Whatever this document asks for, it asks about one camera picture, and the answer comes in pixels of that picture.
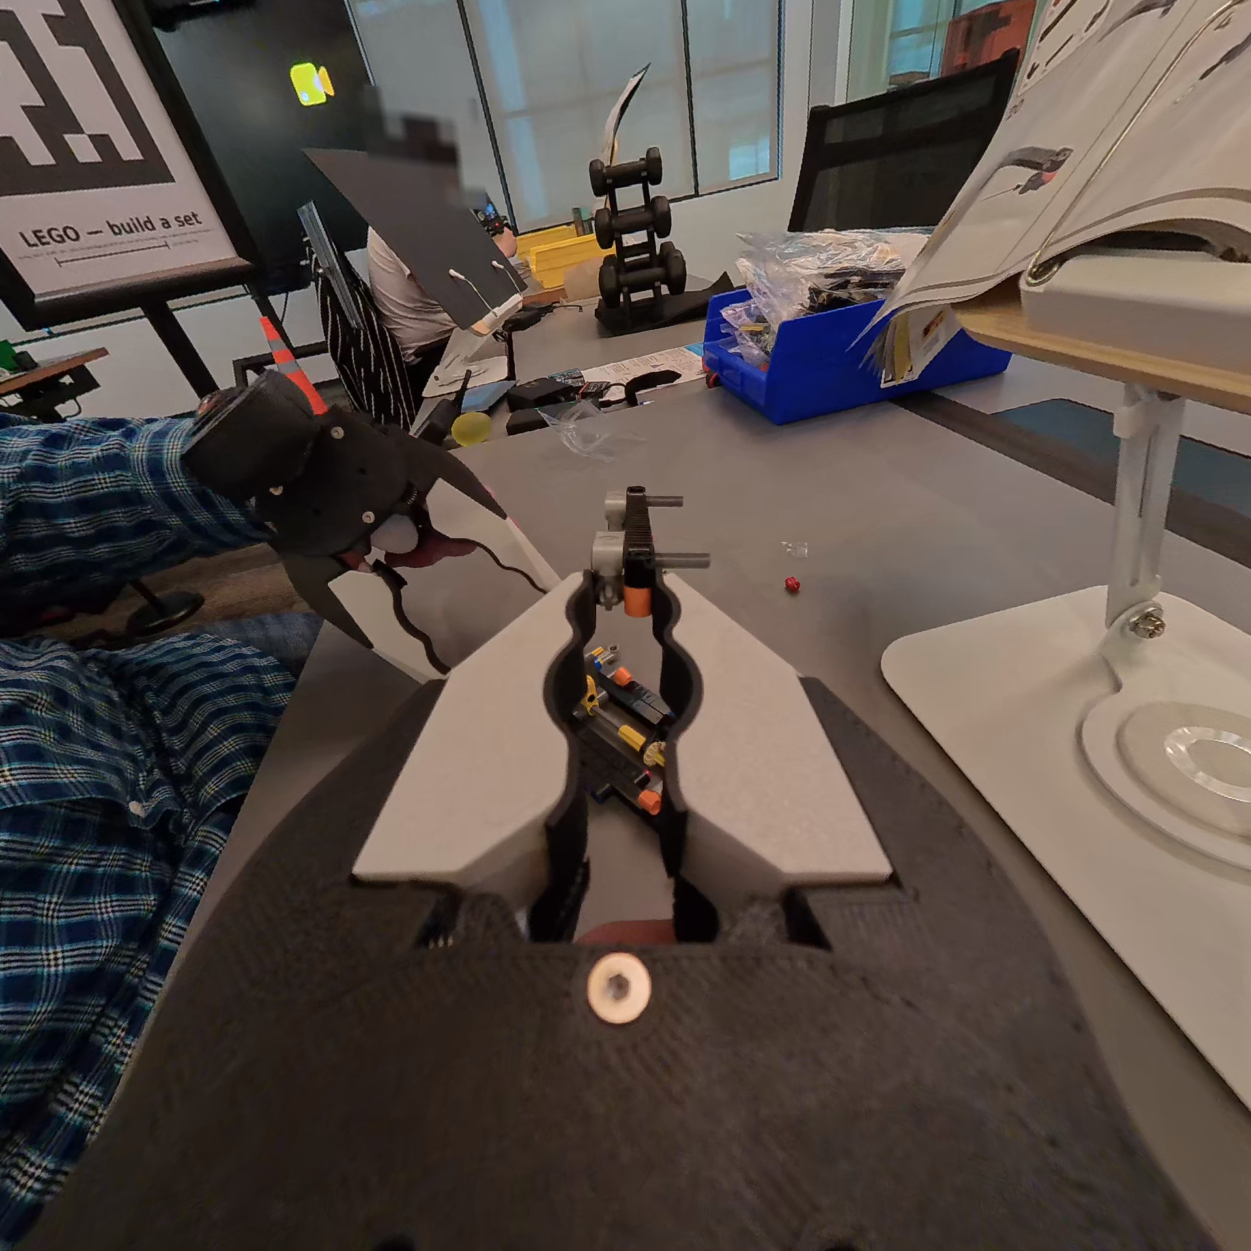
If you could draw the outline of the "person's left forearm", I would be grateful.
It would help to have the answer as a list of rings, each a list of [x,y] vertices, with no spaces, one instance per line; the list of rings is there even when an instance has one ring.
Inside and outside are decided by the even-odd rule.
[[[269,537],[251,510],[188,476],[196,434],[191,415],[44,425],[4,413],[4,637]]]

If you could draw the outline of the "person's plaid shirt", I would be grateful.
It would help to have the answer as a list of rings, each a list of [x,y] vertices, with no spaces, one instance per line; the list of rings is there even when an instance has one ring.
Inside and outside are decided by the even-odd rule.
[[[321,629],[4,644],[4,1249],[100,1131]]]

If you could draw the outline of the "pile of clear parts bags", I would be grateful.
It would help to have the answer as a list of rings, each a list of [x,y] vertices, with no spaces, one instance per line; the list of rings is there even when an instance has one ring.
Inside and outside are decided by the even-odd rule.
[[[738,270],[756,321],[784,322],[881,303],[933,238],[931,229],[747,232]]]

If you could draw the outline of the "black lego gear rack assembly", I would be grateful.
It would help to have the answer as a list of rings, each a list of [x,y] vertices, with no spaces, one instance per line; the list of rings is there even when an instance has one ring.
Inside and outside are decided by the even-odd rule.
[[[656,495],[643,486],[607,495],[605,529],[590,550],[590,577],[605,611],[622,607],[631,619],[650,619],[662,574],[711,568],[710,553],[663,553],[656,547],[653,512],[683,507],[681,495]]]

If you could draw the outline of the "black monitor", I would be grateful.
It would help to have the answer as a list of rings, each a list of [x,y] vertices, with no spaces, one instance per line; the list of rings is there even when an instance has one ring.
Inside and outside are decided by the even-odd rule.
[[[267,294],[309,285],[300,209],[343,252],[367,226],[306,150],[366,147],[372,75],[351,4],[147,4],[156,35],[258,246]]]

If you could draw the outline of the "black lego chassis build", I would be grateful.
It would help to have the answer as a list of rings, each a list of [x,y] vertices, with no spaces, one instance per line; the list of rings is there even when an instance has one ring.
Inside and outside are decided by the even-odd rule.
[[[663,811],[666,751],[677,717],[623,665],[617,647],[584,655],[586,693],[574,710],[582,780],[598,805],[619,800],[649,826]]]

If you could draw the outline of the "blue plastic bin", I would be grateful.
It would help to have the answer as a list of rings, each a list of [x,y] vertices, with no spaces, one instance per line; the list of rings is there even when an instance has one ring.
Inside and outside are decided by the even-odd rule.
[[[996,378],[1012,361],[1012,354],[960,333],[915,382],[884,388],[866,355],[866,328],[882,305],[869,303],[784,322],[762,370],[736,354],[729,321],[729,309],[748,302],[742,290],[710,303],[704,364],[730,397],[777,427]]]

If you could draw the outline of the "lego instruction booklet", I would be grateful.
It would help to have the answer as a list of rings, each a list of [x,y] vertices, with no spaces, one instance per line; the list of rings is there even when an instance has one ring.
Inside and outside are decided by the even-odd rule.
[[[1249,260],[1249,4],[1049,4],[990,148],[870,322],[914,382],[940,309],[1128,233]]]

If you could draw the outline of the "yellow plastic bin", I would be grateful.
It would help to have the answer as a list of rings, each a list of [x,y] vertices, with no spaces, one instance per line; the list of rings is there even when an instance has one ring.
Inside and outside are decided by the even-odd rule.
[[[568,270],[587,261],[601,263],[604,255],[595,235],[579,235],[573,224],[517,238],[517,260],[526,264],[541,290],[564,288]]]

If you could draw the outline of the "curved white plastic strip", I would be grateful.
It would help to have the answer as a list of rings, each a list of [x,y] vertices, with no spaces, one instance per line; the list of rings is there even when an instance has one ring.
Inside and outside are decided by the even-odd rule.
[[[638,95],[641,86],[647,80],[647,74],[651,69],[651,63],[647,63],[640,71],[634,72],[631,80],[623,87],[617,102],[610,109],[610,114],[605,120],[604,129],[604,139],[599,153],[601,162],[608,168],[616,165],[616,154],[619,147],[619,133],[622,129],[622,121],[631,109],[631,105]]]

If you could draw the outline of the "wooden side table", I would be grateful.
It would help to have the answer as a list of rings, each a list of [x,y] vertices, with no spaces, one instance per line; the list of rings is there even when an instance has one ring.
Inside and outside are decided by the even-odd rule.
[[[44,425],[81,416],[83,398],[100,388],[90,367],[108,357],[92,349],[38,363],[2,340],[2,413]]]

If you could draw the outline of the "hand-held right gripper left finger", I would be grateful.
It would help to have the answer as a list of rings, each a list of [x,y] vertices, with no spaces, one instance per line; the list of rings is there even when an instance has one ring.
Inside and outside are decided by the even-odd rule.
[[[436,686],[354,881],[504,899],[535,942],[571,942],[590,884],[570,723],[593,634],[593,574],[573,574]]]

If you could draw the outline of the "printed paper leaflet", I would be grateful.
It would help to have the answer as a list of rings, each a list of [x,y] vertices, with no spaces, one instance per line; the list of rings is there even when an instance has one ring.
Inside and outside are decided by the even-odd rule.
[[[677,349],[666,349],[649,355],[623,360],[611,366],[583,370],[587,383],[608,383],[626,386],[654,373],[674,373],[678,378],[671,385],[702,382],[705,378],[704,345],[696,343]]]

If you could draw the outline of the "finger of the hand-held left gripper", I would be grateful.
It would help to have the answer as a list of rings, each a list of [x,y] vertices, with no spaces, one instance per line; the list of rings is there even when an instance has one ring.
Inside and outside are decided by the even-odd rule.
[[[342,558],[293,558],[293,588],[313,613],[410,678],[443,681],[449,666],[410,623],[404,586],[400,573],[377,561],[351,568]]]
[[[501,570],[526,577],[540,592],[559,586],[553,567],[507,510],[467,464],[444,448],[418,443],[418,500],[436,534],[473,544],[492,556]]]

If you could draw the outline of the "black office chair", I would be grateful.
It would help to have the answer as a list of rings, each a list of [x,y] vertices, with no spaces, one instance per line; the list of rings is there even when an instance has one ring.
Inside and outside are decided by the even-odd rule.
[[[988,151],[1021,54],[808,114],[790,232],[933,229]]]

